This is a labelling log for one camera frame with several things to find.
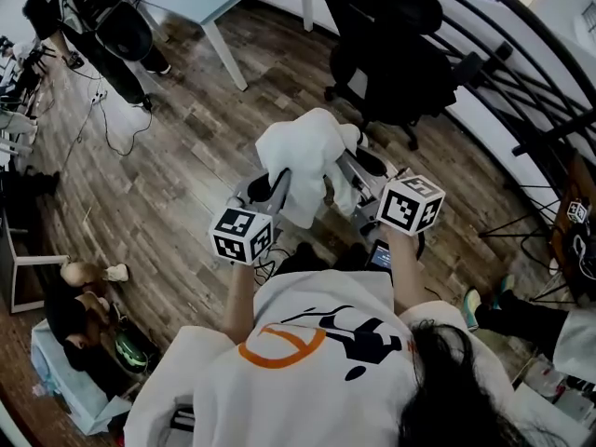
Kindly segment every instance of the laminate flooring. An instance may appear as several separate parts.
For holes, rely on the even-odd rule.
[[[249,83],[240,92],[198,26],[167,13],[156,17],[171,36],[167,44],[158,45],[174,69],[158,76],[134,65],[155,108],[151,126],[136,135],[131,154],[123,157],[110,150],[106,134],[113,147],[126,152],[135,131],[146,128],[151,117],[130,108],[105,86],[106,132],[102,109],[90,110],[88,96],[103,83],[54,61],[37,108],[41,129],[32,163],[47,173],[61,170],[57,195],[39,200],[48,249],[100,265],[126,263],[131,280],[115,287],[114,297],[166,348],[184,325],[218,326],[231,269],[213,255],[207,230],[213,212],[224,205],[233,187],[260,167],[254,146],[258,137],[269,125],[315,107],[330,110],[341,122],[358,123],[359,115],[346,102],[326,103],[322,97],[332,83],[328,61],[337,43],[332,35],[305,33],[299,20],[250,0],[236,6],[218,19],[218,25]],[[97,76],[88,65],[81,71]],[[74,143],[66,160],[79,130],[80,143]],[[512,272],[518,276],[520,292],[540,291],[548,274],[522,254],[518,239],[478,238],[480,231],[526,212],[503,188],[507,178],[501,170],[443,115],[423,117],[415,130],[417,152],[408,149],[398,128],[371,124],[369,136],[382,156],[427,176],[447,193],[439,222],[427,232],[421,259],[426,286],[460,305],[470,286],[490,297],[500,278]],[[515,229],[535,227],[530,219]],[[358,241],[329,200],[311,230],[287,222],[281,228],[281,248],[291,251],[306,240],[329,261]],[[546,262],[543,245],[544,241],[531,240],[528,246]],[[27,319],[5,322],[30,329]],[[480,336],[511,376],[531,355],[516,340],[482,332]],[[20,351],[27,347],[22,340]],[[26,364],[25,359],[18,362]],[[0,369],[3,386],[13,381],[8,370]],[[39,402],[27,388],[9,394],[18,409]],[[34,433],[43,432],[45,427],[22,409]],[[68,421],[63,424],[67,429]]]

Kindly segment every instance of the white t-shirt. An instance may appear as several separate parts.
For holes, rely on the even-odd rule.
[[[240,346],[204,329],[178,344],[177,337],[135,401],[127,447],[190,442],[166,439],[163,427],[191,398],[194,447],[394,446],[401,410],[416,390],[409,326],[435,319],[466,330],[444,302],[398,318],[384,273],[274,277],[254,307],[255,329]],[[479,379],[505,409],[513,394],[505,370],[470,338]]]

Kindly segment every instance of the white towel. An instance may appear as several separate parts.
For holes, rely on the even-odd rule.
[[[333,115],[316,108],[295,121],[271,125],[256,143],[263,167],[273,184],[284,170],[291,171],[290,192],[281,211],[290,222],[310,228],[326,189],[323,177],[333,184],[333,201],[350,215],[359,200],[358,191],[344,177],[336,160],[345,149],[356,152],[359,129],[339,124]]]

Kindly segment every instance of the power strip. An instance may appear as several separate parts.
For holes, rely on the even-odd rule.
[[[108,97],[107,89],[102,89],[101,91],[97,91],[95,93],[95,95],[93,96],[93,98],[91,98],[91,106],[95,106],[96,104],[99,104],[100,102],[105,100],[107,97]]]

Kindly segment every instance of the black pants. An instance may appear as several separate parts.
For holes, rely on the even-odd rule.
[[[63,27],[64,36],[74,47],[95,66],[117,93],[130,104],[138,104],[144,98],[141,83],[128,66],[105,49],[93,33],[78,34],[70,27]],[[161,52],[153,46],[149,54],[141,60],[147,71],[161,72],[168,68],[168,62]]]
[[[352,247],[350,247],[350,249],[337,260],[333,269],[344,272],[364,270],[367,260],[368,252],[361,244],[357,243],[352,245]],[[328,269],[329,264],[318,258],[309,243],[303,242],[298,245],[296,252],[292,256],[286,258],[281,263],[275,274],[282,275],[284,273],[295,272],[318,272]]]
[[[530,341],[552,360],[567,312],[532,305],[519,300],[511,291],[503,293],[499,305],[500,310],[488,305],[478,307],[475,315],[479,327]]]

